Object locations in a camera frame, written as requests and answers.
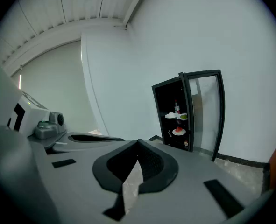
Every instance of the ceiling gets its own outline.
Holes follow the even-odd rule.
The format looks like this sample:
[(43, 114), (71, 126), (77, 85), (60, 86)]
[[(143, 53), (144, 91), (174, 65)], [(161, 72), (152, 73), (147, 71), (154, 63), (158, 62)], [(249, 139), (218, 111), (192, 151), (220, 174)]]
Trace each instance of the ceiling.
[(139, 0), (17, 0), (0, 23), (0, 64), (55, 27), (106, 18), (126, 26)]

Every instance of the fluorescent light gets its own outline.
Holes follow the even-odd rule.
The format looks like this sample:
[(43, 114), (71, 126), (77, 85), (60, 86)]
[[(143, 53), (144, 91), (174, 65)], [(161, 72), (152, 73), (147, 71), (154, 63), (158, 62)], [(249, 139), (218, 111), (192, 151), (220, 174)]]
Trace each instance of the fluorescent light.
[(20, 74), (20, 82), (19, 82), (18, 88), (21, 89), (21, 74)]
[(82, 59), (82, 46), (81, 46), (81, 61), (83, 63), (83, 59)]

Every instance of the white plate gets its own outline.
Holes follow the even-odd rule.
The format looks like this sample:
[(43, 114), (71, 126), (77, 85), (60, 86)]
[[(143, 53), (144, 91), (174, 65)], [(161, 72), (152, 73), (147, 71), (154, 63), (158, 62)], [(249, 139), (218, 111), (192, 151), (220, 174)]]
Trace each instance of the white plate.
[(179, 133), (176, 133), (175, 132), (175, 129), (172, 131), (172, 134), (174, 134), (174, 135), (177, 135), (177, 136), (180, 136), (180, 135), (184, 135), (185, 134), (185, 129), (182, 129), (182, 131), (180, 131)]
[(180, 119), (180, 120), (187, 120), (188, 118), (186, 118), (186, 119), (182, 119), (182, 118), (180, 118), (180, 116), (181, 116), (181, 115), (184, 115), (184, 114), (185, 114), (185, 115), (188, 115), (188, 114), (186, 114), (186, 113), (183, 113), (183, 114), (179, 114), (179, 115), (177, 115), (177, 116), (176, 116), (176, 118), (178, 118), (178, 119)]
[(177, 114), (176, 113), (174, 113), (174, 117), (169, 117), (169, 114), (166, 114), (165, 115), (165, 118), (167, 118), (167, 119), (174, 119), (174, 118), (176, 118), (177, 117)]

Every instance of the door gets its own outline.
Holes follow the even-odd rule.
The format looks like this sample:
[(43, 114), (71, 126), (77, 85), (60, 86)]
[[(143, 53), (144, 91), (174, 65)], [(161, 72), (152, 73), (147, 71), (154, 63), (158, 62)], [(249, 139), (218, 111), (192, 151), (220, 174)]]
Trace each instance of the door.
[(190, 151), (214, 161), (222, 139), (225, 93), (220, 70), (179, 74), (188, 102)]

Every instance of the ceiling beam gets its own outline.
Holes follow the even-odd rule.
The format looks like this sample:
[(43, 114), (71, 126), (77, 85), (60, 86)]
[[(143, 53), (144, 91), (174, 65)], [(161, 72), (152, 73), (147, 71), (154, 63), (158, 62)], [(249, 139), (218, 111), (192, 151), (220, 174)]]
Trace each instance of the ceiling beam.
[(22, 45), (6, 60), (3, 68), (9, 76), (12, 76), (21, 65), (25, 65), (55, 47), (79, 41), (83, 29), (98, 26), (121, 27), (125, 29), (120, 19), (101, 18), (69, 22), (47, 30)]
[(128, 23), (128, 20), (130, 18), (130, 16), (132, 15), (133, 11), (134, 11), (134, 8), (136, 7), (136, 5), (138, 4), (139, 0), (133, 0), (132, 3), (130, 4), (125, 16), (124, 16), (124, 19), (123, 19), (123, 25), (126, 26), (127, 23)]

